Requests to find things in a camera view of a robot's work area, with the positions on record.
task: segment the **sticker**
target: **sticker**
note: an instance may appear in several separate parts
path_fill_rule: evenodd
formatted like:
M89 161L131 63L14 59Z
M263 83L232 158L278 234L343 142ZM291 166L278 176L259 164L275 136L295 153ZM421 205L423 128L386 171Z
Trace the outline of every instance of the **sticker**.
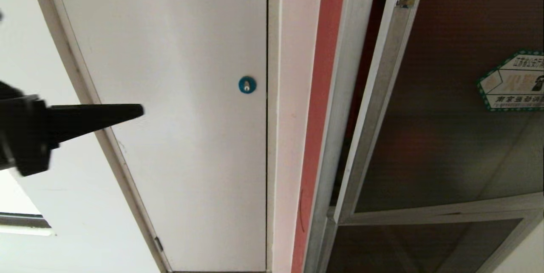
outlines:
M478 80L490 111L544 111L544 53L521 50Z

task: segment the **metal frame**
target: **metal frame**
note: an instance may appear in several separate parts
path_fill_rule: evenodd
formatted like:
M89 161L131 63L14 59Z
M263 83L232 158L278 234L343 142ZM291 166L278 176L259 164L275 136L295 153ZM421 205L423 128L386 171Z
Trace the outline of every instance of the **metal frame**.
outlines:
M280 0L268 0L266 64L266 269L272 271L276 135L278 133L278 67L280 62Z
M342 58L351 57L352 60L359 60L357 56L349 55L345 50L342 50L342 43L348 41L350 33L357 33L357 29L350 21L355 19L355 15L361 15L361 12L352 10L350 7L354 3L361 4L361 2L363 0L344 0L345 8L339 34L340 43L336 52L337 59L334 68L336 81L333 81L331 87L329 105L332 104L332 106L329 106L330 119L327 123L328 131L323 144L325 151L316 183L318 186L304 271L306 273L326 272L338 226L421 225L522 219L492 256L478 269L478 273L492 272L542 221L544 198L541 192L450 205L367 213L355 212L370 157L373 154L389 97L393 91L404 50L408 43L419 0L414 0L414 6L411 8L400 8L396 6L397 0L386 0L354 138L344 170L340 195L337 205L328 207L331 197L330 191L334 182L334 169L338 163L336 151L340 148L346 128L346 123L342 122L343 110L341 110L343 102L341 99L345 99L345 97L338 95L340 93L338 88L344 87L346 92L350 90L350 83L339 77L340 71L336 67L342 63ZM402 250L396 249L396 252L402 256ZM401 261L404 260L402 263L406 270L413 271L414 266L411 265L410 259L400 258ZM454 259L455 255L452 254L443 263L439 272L447 271L448 263L453 263Z
M372 0L343 0L304 270L317 269Z
M51 228L42 215L25 213L0 213L0 226L17 226L31 228Z
M389 97L393 92L395 79L404 56L404 49L410 37L410 31L419 0L412 8L396 7L397 0L386 0L381 19L376 47L368 73L367 84L359 118L355 126L346 170L338 196L338 205L334 220L343 222L355 211L356 200L377 141L381 123L385 116Z

